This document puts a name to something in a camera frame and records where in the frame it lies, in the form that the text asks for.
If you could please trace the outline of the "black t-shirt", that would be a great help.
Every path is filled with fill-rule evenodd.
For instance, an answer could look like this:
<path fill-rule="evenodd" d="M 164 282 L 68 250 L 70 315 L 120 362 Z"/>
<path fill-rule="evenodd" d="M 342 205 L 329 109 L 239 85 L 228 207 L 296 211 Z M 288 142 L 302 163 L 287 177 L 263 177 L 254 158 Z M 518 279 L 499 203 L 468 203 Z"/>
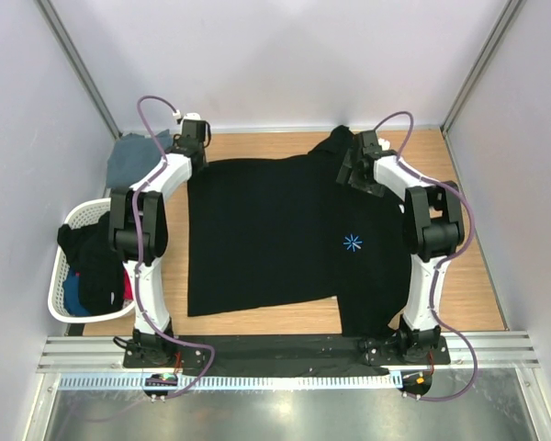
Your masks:
<path fill-rule="evenodd" d="M 344 336 L 391 335 L 410 286 L 402 213 L 391 193 L 337 183 L 353 141 L 340 126 L 308 153 L 188 181 L 189 316 L 336 298 Z"/>

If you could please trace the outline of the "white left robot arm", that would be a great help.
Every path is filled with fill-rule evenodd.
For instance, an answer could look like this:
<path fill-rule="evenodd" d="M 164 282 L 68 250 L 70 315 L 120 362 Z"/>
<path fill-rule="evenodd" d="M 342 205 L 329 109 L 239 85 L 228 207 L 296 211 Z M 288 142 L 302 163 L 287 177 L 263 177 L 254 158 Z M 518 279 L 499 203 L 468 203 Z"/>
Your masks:
<path fill-rule="evenodd" d="M 181 117 L 178 124 L 181 132 L 158 165 L 131 187 L 111 191 L 108 240 L 129 274 L 136 308 L 132 337 L 125 343 L 115 339 L 125 350 L 125 368 L 168 368 L 185 348 L 201 363 L 204 351 L 214 351 L 176 339 L 164 301 L 162 259 L 169 240 L 165 200 L 207 166 L 211 138 L 208 122 L 196 113 Z"/>

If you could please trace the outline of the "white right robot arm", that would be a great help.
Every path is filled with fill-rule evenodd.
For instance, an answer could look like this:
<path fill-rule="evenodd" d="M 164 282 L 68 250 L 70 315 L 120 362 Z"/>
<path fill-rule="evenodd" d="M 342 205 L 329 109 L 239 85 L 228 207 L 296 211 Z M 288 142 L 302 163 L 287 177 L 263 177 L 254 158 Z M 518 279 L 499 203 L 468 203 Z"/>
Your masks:
<path fill-rule="evenodd" d="M 439 306 L 450 257 L 465 239 L 462 202 L 453 182 L 441 182 L 410 166 L 373 130 L 356 135 L 337 176 L 341 185 L 370 195 L 388 191 L 403 207 L 403 241 L 410 253 L 408 301 L 398 330 L 383 343 L 372 339 L 372 354 L 387 351 L 405 364 L 421 364 L 441 351 Z"/>

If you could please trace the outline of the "folded teal t-shirt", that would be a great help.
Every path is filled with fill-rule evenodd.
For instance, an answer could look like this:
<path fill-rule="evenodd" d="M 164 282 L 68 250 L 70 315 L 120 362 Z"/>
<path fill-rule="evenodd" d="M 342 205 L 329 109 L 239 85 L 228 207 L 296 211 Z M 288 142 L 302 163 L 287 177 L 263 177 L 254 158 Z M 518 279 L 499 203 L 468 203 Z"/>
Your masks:
<path fill-rule="evenodd" d="M 123 136 L 107 160 L 106 188 L 130 187 L 141 181 L 161 158 L 152 138 L 136 133 Z"/>

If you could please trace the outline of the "black clothes pile in basket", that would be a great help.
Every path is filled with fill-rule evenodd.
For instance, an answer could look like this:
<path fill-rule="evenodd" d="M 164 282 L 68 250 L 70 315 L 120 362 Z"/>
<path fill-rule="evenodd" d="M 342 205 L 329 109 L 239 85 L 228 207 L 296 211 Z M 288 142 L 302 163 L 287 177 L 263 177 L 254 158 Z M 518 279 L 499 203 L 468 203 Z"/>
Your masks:
<path fill-rule="evenodd" d="M 64 224 L 57 234 L 69 272 L 79 274 L 79 299 L 88 317 L 120 311 L 124 304 L 124 267 L 108 243 L 109 217 L 105 212 L 97 223 L 77 229 Z"/>

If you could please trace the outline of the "pink garment in basket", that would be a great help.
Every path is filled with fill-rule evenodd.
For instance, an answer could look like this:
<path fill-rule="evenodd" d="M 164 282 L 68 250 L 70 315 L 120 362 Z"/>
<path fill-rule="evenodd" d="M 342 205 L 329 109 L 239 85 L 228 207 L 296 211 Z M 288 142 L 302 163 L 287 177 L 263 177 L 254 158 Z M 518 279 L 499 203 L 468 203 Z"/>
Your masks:
<path fill-rule="evenodd" d="M 130 277 L 126 270 L 123 271 L 123 300 L 133 301 L 133 293 L 132 293 Z"/>

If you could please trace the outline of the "blue garment in basket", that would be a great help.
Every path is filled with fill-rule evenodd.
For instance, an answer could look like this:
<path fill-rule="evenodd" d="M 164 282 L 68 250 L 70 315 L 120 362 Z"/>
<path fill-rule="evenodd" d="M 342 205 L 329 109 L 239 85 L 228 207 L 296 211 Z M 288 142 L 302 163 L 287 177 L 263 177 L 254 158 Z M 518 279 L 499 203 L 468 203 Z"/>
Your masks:
<path fill-rule="evenodd" d="M 72 315 L 88 317 L 91 313 L 82 305 L 79 299 L 79 274 L 71 270 L 62 283 L 63 306 Z"/>

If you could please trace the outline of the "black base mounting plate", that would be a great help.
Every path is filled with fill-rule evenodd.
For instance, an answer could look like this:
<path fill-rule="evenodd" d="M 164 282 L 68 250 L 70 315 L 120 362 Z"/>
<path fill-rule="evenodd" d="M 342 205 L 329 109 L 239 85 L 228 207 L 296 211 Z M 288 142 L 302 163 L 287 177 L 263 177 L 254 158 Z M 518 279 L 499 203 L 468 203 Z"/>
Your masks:
<path fill-rule="evenodd" d="M 216 351 L 208 377 L 381 376 L 399 366 L 426 369 L 431 364 L 451 363 L 444 337 L 437 345 L 409 349 L 400 348 L 394 336 L 372 339 L 339 334 L 189 335 L 186 341 L 192 346 L 173 345 L 161 337 L 147 337 L 143 343 L 113 338 L 124 351 L 125 368 L 178 368 L 192 376 L 199 374 L 209 360 L 204 345 Z"/>

